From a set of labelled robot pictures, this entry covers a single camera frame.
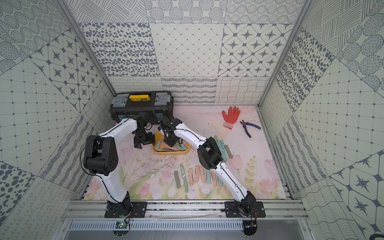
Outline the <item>long green knife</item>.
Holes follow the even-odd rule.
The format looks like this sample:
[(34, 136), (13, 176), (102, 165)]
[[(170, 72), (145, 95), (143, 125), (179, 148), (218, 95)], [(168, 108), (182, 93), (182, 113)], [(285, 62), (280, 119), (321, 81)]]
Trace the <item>long green knife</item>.
[(184, 165), (180, 164), (180, 168), (181, 168), (182, 178), (183, 178), (183, 181), (184, 181), (185, 192), (188, 193), (189, 192), (189, 185), (188, 185), (188, 181), (187, 181), (187, 176), (186, 176)]

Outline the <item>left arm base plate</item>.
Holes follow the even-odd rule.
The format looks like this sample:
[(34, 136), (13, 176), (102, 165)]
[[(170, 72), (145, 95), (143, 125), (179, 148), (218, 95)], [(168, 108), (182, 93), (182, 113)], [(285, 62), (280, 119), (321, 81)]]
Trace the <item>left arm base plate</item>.
[(107, 201), (105, 218), (144, 218), (148, 202), (112, 203)]

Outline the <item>light teal knife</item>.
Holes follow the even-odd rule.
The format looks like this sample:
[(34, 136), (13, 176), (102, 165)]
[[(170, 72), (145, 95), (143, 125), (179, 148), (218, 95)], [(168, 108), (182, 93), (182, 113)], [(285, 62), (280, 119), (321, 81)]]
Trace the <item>light teal knife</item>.
[(206, 170), (206, 179), (207, 179), (207, 183), (208, 184), (211, 184), (211, 173), (209, 170)]

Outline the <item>beige pink knife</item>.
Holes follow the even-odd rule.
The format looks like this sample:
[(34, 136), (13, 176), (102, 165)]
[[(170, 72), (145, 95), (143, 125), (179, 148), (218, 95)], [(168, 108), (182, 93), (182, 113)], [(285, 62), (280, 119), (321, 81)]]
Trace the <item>beige pink knife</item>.
[(189, 184), (190, 184), (190, 186), (193, 186), (194, 185), (194, 170), (192, 168), (189, 168), (188, 176), (189, 176)]

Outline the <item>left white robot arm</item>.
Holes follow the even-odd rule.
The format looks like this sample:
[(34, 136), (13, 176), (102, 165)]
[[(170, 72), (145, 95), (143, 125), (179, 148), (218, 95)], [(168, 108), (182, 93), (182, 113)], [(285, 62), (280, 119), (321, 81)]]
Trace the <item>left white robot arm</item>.
[(117, 144), (129, 134), (133, 134), (136, 149), (154, 145), (155, 135), (146, 130), (150, 119), (151, 116), (145, 112), (126, 115), (116, 126), (100, 135), (91, 135), (86, 141), (82, 169), (86, 174), (99, 178), (108, 194), (107, 212), (118, 217), (130, 216), (133, 213), (133, 204), (117, 170)]

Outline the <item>pale pink knife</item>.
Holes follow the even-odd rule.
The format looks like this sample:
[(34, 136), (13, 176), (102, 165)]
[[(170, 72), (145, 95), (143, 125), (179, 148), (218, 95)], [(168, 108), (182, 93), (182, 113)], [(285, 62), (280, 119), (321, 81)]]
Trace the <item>pale pink knife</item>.
[(200, 179), (200, 167), (198, 165), (196, 165), (195, 167), (195, 178), (194, 178), (194, 181), (195, 183), (197, 183)]

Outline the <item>grey green fruit knife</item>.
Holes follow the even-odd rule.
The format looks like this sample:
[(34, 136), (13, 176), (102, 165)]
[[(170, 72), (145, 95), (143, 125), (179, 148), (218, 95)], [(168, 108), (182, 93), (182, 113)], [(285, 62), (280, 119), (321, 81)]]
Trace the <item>grey green fruit knife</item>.
[(232, 154), (232, 152), (231, 152), (229, 146), (228, 146), (228, 145), (225, 145), (225, 149), (226, 149), (226, 152), (227, 152), (228, 157), (229, 157), (230, 159), (232, 159), (232, 158), (233, 158), (233, 154)]

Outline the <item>yellow plastic storage box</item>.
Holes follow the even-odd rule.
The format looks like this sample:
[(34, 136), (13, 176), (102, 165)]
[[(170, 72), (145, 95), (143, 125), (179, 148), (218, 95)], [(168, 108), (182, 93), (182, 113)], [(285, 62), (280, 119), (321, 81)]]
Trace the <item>yellow plastic storage box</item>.
[[(160, 132), (155, 133), (155, 145), (152, 146), (152, 150), (155, 154), (165, 156), (165, 155), (186, 155), (191, 148), (191, 145), (188, 144), (186, 141), (182, 142), (182, 145), (179, 143), (176, 143), (173, 147), (168, 146), (164, 142), (164, 135)], [(158, 141), (158, 139), (162, 139), (162, 143), (160, 146), (160, 149), (158, 152), (155, 151), (155, 146)]]

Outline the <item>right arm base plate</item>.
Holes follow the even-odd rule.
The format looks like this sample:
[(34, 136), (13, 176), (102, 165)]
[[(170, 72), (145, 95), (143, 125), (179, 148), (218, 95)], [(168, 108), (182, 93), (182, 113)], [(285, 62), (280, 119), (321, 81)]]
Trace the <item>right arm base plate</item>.
[(265, 218), (266, 212), (262, 202), (255, 202), (252, 207), (246, 207), (239, 202), (224, 202), (225, 208), (222, 212), (225, 212), (227, 218)]

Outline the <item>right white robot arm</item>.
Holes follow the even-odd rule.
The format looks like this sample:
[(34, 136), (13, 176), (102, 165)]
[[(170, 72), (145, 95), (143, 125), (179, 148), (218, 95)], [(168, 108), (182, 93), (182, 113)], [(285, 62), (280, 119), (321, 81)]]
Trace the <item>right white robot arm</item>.
[(256, 198), (248, 191), (228, 169), (222, 153), (213, 137), (203, 137), (188, 128), (181, 120), (170, 120), (162, 114), (155, 114), (164, 134), (164, 141), (174, 146), (179, 140), (186, 141), (197, 149), (199, 162), (202, 167), (215, 174), (229, 189), (234, 200), (238, 203), (239, 212), (244, 217), (254, 217), (256, 212)]

